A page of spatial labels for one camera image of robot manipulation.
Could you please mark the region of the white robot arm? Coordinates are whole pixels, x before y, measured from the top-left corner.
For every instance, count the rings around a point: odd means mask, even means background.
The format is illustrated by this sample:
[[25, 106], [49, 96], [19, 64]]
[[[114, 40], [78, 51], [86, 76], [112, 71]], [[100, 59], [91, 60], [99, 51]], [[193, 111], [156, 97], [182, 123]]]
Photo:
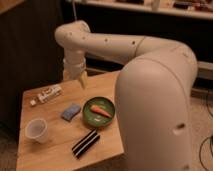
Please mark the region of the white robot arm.
[[193, 171], [190, 94], [197, 59], [186, 44], [150, 36], [92, 33], [80, 20], [55, 30], [70, 77], [91, 53], [123, 65], [115, 107], [127, 171]]

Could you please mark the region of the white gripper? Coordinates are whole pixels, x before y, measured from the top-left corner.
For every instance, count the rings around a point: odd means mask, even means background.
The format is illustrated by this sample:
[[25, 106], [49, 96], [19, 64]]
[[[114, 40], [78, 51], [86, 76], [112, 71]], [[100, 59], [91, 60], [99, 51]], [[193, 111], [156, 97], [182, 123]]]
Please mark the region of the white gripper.
[[64, 69], [68, 72], [71, 80], [77, 79], [79, 76], [79, 81], [83, 89], [87, 86], [88, 75], [86, 70], [86, 59], [85, 53], [81, 50], [65, 50], [64, 51]]

